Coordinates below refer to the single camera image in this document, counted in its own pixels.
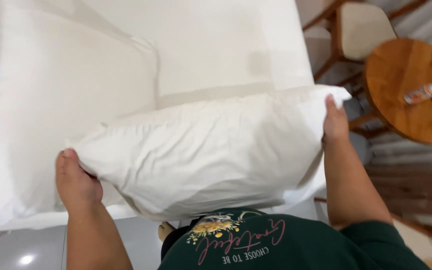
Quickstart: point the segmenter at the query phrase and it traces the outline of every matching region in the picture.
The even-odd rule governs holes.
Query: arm
[[[56,161],[56,187],[69,214],[68,270],[132,270],[116,225],[101,203],[101,183],[78,165],[72,149]]]
[[[326,107],[324,172],[331,225],[341,229],[368,220],[393,224],[385,203],[351,145],[344,108],[336,108],[333,96],[326,98]]]

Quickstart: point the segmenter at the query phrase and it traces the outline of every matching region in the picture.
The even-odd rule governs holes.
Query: wooden round table
[[[432,101],[409,105],[404,99],[406,94],[432,84],[432,45],[409,38],[387,41],[367,58],[364,73],[366,98],[374,110],[351,121],[350,130],[367,138],[393,131],[432,144]],[[372,131],[359,127],[374,118],[386,126]]]

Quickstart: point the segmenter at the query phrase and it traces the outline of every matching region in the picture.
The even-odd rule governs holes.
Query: foot
[[[157,235],[159,236],[159,240],[161,242],[164,242],[164,239],[172,232],[176,230],[171,224],[165,222],[162,222],[161,225],[159,225],[157,229]]]

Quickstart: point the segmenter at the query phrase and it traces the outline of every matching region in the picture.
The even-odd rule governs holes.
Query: white cushion
[[[60,16],[5,7],[0,51],[0,226],[56,211],[64,140],[154,109],[155,52]],[[105,202],[121,201],[111,185]]]
[[[396,37],[381,8],[354,2],[341,6],[341,42],[346,58],[363,61],[376,47]]]
[[[155,221],[283,205],[287,193],[314,184],[322,167],[329,93],[339,105],[351,97],[344,88],[316,85],[200,101],[102,123],[67,146],[84,169]],[[320,178],[306,194],[324,184]]]

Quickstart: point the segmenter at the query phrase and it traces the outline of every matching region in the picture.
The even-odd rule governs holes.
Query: fingernail
[[[66,157],[66,158],[71,157],[71,149],[69,149],[69,148],[64,149],[64,157]]]

